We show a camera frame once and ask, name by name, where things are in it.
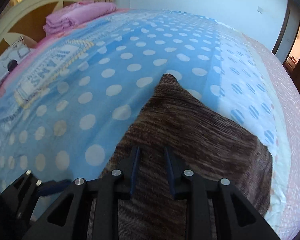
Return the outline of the white wall switch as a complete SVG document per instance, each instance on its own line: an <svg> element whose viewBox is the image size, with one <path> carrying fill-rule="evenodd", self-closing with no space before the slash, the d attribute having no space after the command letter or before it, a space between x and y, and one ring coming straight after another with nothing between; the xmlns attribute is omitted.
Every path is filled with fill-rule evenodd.
<svg viewBox="0 0 300 240"><path fill-rule="evenodd" d="M261 14L263 13L263 9L261 7L258 7L257 11Z"/></svg>

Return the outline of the folded pink quilt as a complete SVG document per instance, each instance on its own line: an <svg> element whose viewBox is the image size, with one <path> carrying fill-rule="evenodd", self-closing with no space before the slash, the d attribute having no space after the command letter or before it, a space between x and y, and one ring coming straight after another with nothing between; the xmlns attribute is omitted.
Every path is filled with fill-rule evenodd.
<svg viewBox="0 0 300 240"><path fill-rule="evenodd" d="M116 10L116 5L110 2L91 0L76 2L46 16L46 24L43 29L47 35L56 34Z"/></svg>

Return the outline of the white patterned pillow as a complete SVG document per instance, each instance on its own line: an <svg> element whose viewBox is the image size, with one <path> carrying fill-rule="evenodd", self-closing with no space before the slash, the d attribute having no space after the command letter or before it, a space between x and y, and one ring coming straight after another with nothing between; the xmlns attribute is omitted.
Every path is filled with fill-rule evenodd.
<svg viewBox="0 0 300 240"><path fill-rule="evenodd" d="M0 85L11 72L10 68L20 64L31 52L32 48L28 47L22 36L9 46L0 55Z"/></svg>

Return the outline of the brown knit sweater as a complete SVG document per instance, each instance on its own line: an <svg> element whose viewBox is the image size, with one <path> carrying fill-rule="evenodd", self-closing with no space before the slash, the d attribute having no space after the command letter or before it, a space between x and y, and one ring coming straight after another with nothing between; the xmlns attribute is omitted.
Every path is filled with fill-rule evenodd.
<svg viewBox="0 0 300 240"><path fill-rule="evenodd" d="M174 200L164 149L205 179L229 179L264 218L270 205L273 159L257 136L212 111L164 74L154 95L117 144L102 178L140 149L136 187L118 201L118 239L185 239L186 201Z"/></svg>

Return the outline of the blue patterned bed sheet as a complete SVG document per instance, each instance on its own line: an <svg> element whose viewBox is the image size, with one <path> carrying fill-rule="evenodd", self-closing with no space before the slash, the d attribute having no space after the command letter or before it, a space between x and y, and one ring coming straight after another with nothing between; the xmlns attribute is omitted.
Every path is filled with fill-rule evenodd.
<svg viewBox="0 0 300 240"><path fill-rule="evenodd" d="M273 156L267 222L300 230L300 94L266 47L208 17L119 11L40 41L0 85L0 191L26 170L93 179L172 74Z"/></svg>

